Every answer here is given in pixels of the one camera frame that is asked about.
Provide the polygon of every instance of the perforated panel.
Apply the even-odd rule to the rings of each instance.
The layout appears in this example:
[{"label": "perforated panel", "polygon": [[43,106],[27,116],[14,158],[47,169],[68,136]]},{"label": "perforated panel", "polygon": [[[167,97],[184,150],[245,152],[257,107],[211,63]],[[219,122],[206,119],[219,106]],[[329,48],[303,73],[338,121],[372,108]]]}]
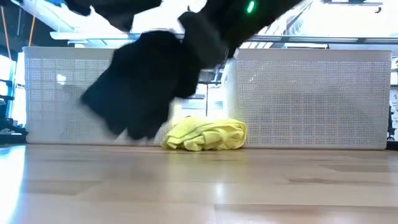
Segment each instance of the perforated panel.
[{"label": "perforated panel", "polygon": [[241,49],[226,67],[247,146],[385,148],[390,51]]},{"label": "perforated panel", "polygon": [[125,134],[115,140],[109,137],[103,122],[78,103],[80,95],[108,67],[112,52],[24,48],[29,143],[159,145],[168,125],[151,142],[131,142]]}]

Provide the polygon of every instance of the ceiling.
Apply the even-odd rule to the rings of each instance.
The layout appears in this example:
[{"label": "ceiling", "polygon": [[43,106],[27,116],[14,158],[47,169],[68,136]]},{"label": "ceiling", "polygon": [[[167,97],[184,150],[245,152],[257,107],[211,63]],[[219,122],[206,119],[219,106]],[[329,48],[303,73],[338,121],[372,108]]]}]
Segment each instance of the ceiling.
[{"label": "ceiling", "polygon": [[[314,4],[297,21],[294,35],[324,37],[398,37],[395,21],[398,1],[383,0],[382,11],[377,6],[347,6]],[[330,44],[331,49],[393,50],[398,56],[398,45]]]}]

